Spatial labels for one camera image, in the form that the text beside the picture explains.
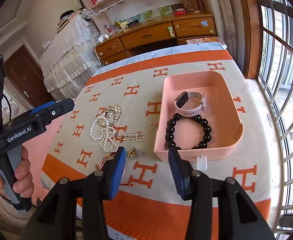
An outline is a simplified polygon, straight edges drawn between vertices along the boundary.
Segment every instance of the table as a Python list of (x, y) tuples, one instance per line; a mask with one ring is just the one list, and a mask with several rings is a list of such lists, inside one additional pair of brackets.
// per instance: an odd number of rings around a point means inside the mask
[[(142, 143), (134, 144), (140, 156), (136, 160), (127, 159), (121, 181), (134, 186), (120, 186), (115, 199), (104, 202), (107, 224), (116, 230), (109, 230), (113, 239), (120, 233), (134, 239), (184, 239), (191, 202), (181, 200), (177, 194), (168, 163), (161, 162), (153, 153), (156, 132), (146, 129), (148, 123), (159, 120), (164, 79), (178, 73), (209, 70), (218, 71), (225, 78), (244, 124), (244, 135), (230, 157), (208, 162), (205, 173), (215, 179), (235, 177), (264, 218), (268, 217), (270, 160), (266, 135), (253, 98), (228, 52), (217, 44), (214, 44), (215, 48), (207, 43), (205, 46), (218, 50), (194, 51), (201, 50), (201, 46), (184, 45), (102, 68), (77, 97), (74, 111), (53, 122), (50, 134), (44, 135), (52, 145), (41, 178), (51, 188), (64, 176), (71, 180), (84, 178), (95, 170), (95, 165), (104, 156), (99, 142), (94, 142), (88, 134), (102, 107), (114, 104), (122, 107), (121, 118), (115, 123), (119, 133), (140, 130), (145, 134)], [(128, 150), (133, 146), (129, 142), (118, 145)], [(217, 239), (218, 234), (217, 214), (217, 201), (213, 199), (213, 239)]]

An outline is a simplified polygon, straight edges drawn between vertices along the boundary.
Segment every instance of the white logo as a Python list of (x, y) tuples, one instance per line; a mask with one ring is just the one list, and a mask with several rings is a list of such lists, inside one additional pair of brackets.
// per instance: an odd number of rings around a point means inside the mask
[(12, 137), (9, 137), (7, 140), (8, 142), (12, 142), (13, 140), (15, 140), (16, 138), (19, 138), (20, 136), (26, 134), (27, 132), (32, 131), (31, 127), (29, 126), (28, 128), (17, 132), (16, 134), (14, 134)]

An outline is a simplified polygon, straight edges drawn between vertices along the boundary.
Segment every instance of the white charging cable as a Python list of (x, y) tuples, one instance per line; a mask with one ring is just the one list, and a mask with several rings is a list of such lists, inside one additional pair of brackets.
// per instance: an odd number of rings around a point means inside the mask
[(95, 43), (95, 45), (94, 45), (95, 55), (96, 55), (96, 57), (97, 57), (97, 59), (98, 59), (98, 61), (99, 61), (101, 67), (102, 67), (102, 64), (101, 64), (101, 62), (100, 62), (100, 57), (99, 57), (99, 56), (97, 55), (97, 53), (96, 53), (96, 45), (97, 45), (99, 42), (102, 42), (102, 41), (104, 41), (104, 40), (107, 40), (109, 37), (110, 37), (110, 36), (107, 35), (107, 34), (102, 34), (102, 35), (98, 38), (98, 41), (97, 41), (97, 42)]

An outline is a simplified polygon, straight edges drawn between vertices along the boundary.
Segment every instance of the pink plastic box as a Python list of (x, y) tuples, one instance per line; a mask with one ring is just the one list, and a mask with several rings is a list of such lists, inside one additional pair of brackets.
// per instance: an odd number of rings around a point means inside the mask
[[(165, 146), (167, 121), (176, 112), (174, 99), (183, 91), (205, 93), (206, 112), (202, 118), (212, 127), (212, 140), (206, 149), (191, 149), (202, 141), (203, 127), (191, 118), (182, 117), (175, 126), (174, 141), (182, 150), (182, 159), (195, 162), (197, 156), (207, 156), (207, 160), (224, 159), (233, 152), (243, 136), (244, 127), (233, 98), (223, 76), (215, 71), (201, 71), (169, 76), (164, 81), (159, 129), (156, 134), (154, 153), (168, 162), (168, 148)], [(189, 99), (183, 106), (192, 109), (198, 105), (197, 98)]]

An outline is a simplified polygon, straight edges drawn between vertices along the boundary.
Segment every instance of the wooden desk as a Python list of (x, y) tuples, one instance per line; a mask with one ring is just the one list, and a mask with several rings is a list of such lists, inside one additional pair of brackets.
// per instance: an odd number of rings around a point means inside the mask
[(183, 16), (164, 15), (126, 28), (96, 46), (101, 63), (119, 60), (171, 46), (184, 45), (187, 40), (216, 37), (213, 14), (189, 12)]

